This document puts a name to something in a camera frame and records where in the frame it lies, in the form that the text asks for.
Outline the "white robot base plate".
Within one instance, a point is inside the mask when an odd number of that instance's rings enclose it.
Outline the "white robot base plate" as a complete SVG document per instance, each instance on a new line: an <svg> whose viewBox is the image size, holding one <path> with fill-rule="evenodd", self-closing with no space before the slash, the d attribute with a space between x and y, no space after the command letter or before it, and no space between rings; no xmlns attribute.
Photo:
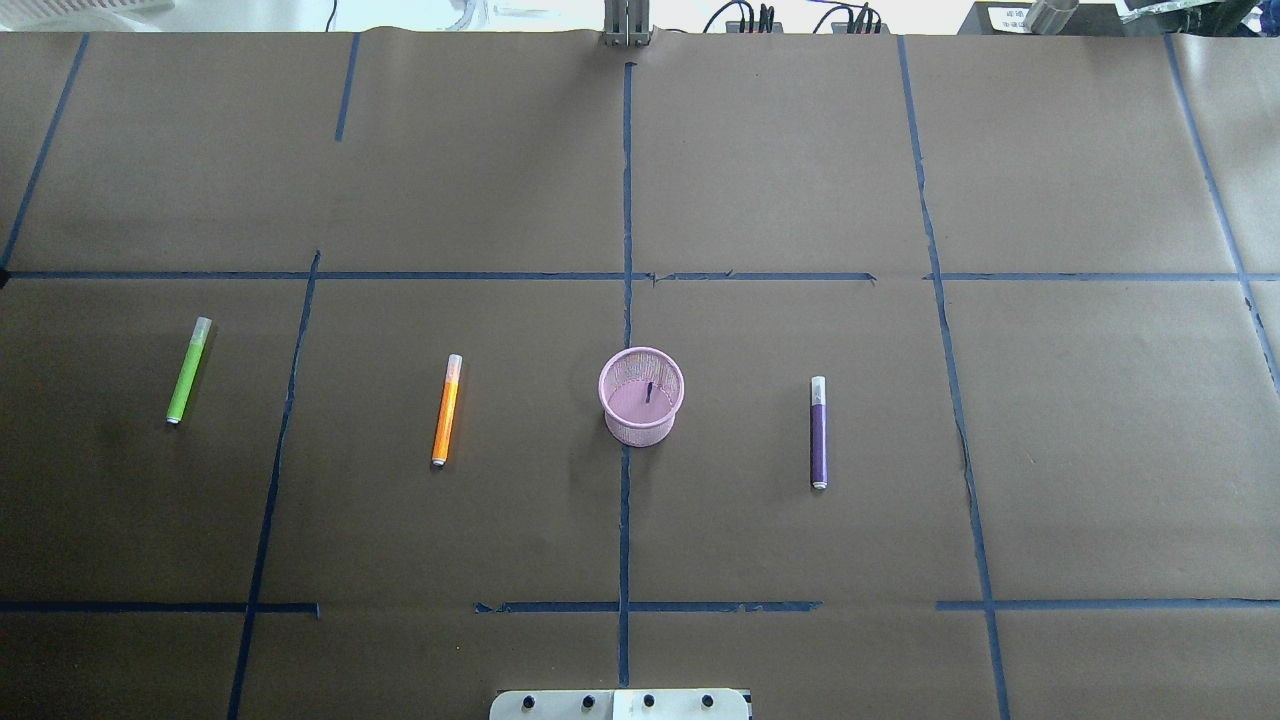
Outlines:
<svg viewBox="0 0 1280 720"><path fill-rule="evenodd" d="M749 696L733 688L504 691L489 719L751 719Z"/></svg>

